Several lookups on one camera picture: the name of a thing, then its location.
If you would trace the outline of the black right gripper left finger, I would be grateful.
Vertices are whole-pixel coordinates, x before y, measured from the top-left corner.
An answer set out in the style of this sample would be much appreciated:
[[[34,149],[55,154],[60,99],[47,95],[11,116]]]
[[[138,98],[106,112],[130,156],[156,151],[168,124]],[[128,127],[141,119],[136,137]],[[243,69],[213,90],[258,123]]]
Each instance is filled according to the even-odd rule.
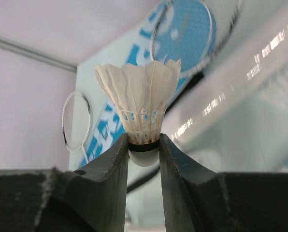
[[[128,137],[76,171],[0,170],[0,232],[122,232]]]

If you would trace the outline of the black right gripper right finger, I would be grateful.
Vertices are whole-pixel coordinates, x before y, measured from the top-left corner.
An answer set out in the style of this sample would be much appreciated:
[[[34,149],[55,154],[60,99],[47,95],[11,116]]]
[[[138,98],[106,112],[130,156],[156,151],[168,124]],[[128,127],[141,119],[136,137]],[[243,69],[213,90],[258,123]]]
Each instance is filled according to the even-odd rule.
[[[168,232],[288,232],[288,173],[215,173],[159,139]]]

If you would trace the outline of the shuttlecock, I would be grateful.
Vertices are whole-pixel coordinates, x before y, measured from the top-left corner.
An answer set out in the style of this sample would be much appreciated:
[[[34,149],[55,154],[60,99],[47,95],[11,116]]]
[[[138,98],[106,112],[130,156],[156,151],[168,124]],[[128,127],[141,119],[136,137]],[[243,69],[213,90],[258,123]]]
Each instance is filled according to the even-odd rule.
[[[128,135],[129,156],[141,167],[159,159],[159,138],[167,104],[177,88],[181,61],[152,61],[144,66],[97,65],[101,90],[115,105]]]

